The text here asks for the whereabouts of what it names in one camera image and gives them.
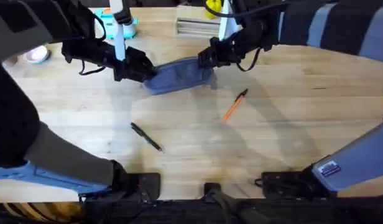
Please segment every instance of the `yellow object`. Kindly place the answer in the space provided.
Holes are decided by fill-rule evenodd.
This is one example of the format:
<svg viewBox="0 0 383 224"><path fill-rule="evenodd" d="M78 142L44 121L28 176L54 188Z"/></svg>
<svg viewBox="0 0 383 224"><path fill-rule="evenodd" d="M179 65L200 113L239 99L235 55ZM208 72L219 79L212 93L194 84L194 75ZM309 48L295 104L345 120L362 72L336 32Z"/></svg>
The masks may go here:
<svg viewBox="0 0 383 224"><path fill-rule="evenodd" d="M221 0L206 0L205 3L210 9L214 10L215 12L221 12L222 10ZM216 18L216 15L208 12L206 9L205 9L205 15L210 19Z"/></svg>
<svg viewBox="0 0 383 224"><path fill-rule="evenodd" d="M79 224L85 216L78 202L4 203L4 207L11 215L43 222Z"/></svg>
<svg viewBox="0 0 383 224"><path fill-rule="evenodd" d="M222 121L226 121L229 116L231 115L231 113L233 113L234 109L236 109L237 105L241 102L241 100L244 99L243 96L240 96L234 103L233 105L231 105L230 109L228 110L228 112L226 112L226 114L223 116L222 118Z"/></svg>

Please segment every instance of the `black clamp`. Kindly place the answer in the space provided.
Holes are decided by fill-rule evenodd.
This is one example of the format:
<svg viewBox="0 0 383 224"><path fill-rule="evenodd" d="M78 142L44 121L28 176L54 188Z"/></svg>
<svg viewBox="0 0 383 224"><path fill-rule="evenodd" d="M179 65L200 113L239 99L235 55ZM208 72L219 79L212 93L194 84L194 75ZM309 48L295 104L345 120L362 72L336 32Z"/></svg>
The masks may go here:
<svg viewBox="0 0 383 224"><path fill-rule="evenodd" d="M151 203L160 196L161 176L158 173L128 174L120 163L113 163L113 183L100 192L79 194L82 202L118 202L119 200Z"/></svg>
<svg viewBox="0 0 383 224"><path fill-rule="evenodd" d="M219 183L205 183L204 184L204 197L205 203L216 203L216 200L212 197L213 190L222 191L222 186Z"/></svg>
<svg viewBox="0 0 383 224"><path fill-rule="evenodd" d="M130 79L144 82L153 78L157 71L153 63L146 57L145 52L128 47L125 60L114 66L114 80Z"/></svg>
<svg viewBox="0 0 383 224"><path fill-rule="evenodd" d="M235 52L231 42L231 38L220 41L217 37L212 37L210 39L211 46L198 54L198 66L201 68L219 68L241 62L241 58Z"/></svg>
<svg viewBox="0 0 383 224"><path fill-rule="evenodd" d="M118 24L125 26L132 24L132 15L127 0L122 0L122 11L113 14Z"/></svg>
<svg viewBox="0 0 383 224"><path fill-rule="evenodd" d="M293 200L328 200L337 193L328 190L314 177L313 165L300 172L263 172L255 185L260 187L265 198Z"/></svg>

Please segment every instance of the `table surface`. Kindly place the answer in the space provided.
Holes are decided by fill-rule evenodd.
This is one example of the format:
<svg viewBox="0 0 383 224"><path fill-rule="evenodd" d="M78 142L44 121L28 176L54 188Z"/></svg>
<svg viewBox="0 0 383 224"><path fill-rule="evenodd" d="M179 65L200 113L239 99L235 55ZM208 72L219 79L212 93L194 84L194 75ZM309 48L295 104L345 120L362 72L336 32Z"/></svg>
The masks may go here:
<svg viewBox="0 0 383 224"><path fill-rule="evenodd" d="M196 56L209 44L174 37L176 17L201 17L201 8L134 8L132 14L139 33L126 44L145 51L155 65ZM84 150L117 160L128 172L161 173L163 200L200 198L205 182L222 183L233 197L262 197L253 185L261 172L301 170L383 117L383 63L366 58L276 46L261 53L250 72L223 67L215 70L215 85L150 96L140 83L115 82L110 69L79 76L81 62L67 64L60 47L49 45L52 56L40 65L20 58L9 69L41 120ZM222 122L246 88L246 100ZM161 144L164 153L147 145L130 122ZM383 194L383 177L339 194ZM72 200L77 197L71 190L0 180L0 202Z"/></svg>

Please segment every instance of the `blue cloth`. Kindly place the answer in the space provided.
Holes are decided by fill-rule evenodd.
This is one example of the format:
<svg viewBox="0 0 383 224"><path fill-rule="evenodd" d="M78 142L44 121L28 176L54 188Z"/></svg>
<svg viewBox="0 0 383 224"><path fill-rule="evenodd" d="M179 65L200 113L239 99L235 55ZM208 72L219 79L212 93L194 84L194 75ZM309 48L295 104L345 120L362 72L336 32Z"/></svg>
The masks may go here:
<svg viewBox="0 0 383 224"><path fill-rule="evenodd" d="M179 59L157 67L157 74L143 84L151 95L184 90L208 83L213 69L199 68L197 57Z"/></svg>

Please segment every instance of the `gray padding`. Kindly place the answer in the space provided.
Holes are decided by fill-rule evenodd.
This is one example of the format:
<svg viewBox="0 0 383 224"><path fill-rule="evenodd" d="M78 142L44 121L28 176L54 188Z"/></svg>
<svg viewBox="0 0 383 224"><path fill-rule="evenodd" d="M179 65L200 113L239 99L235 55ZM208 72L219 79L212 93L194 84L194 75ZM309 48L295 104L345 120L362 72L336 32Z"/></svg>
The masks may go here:
<svg viewBox="0 0 383 224"><path fill-rule="evenodd" d="M23 54L30 49L53 40L47 28L45 28L44 24L30 7L22 1L19 2L26 7L31 17L37 23L37 26L13 33L0 16L0 61L4 61L13 55Z"/></svg>
<svg viewBox="0 0 383 224"><path fill-rule="evenodd" d="M183 58L157 67L157 74L143 84L152 95L183 90L208 83L212 69L198 68L196 57Z"/></svg>
<svg viewBox="0 0 383 224"><path fill-rule="evenodd" d="M321 37L323 36L328 14L335 5L336 3L326 4L317 10L309 27L309 38L307 41L308 46L320 48Z"/></svg>
<svg viewBox="0 0 383 224"><path fill-rule="evenodd" d="M96 184L113 183L113 164L74 146L41 123L37 139L24 159L56 174Z"/></svg>
<svg viewBox="0 0 383 224"><path fill-rule="evenodd" d="M383 62L383 7L372 18L359 55Z"/></svg>

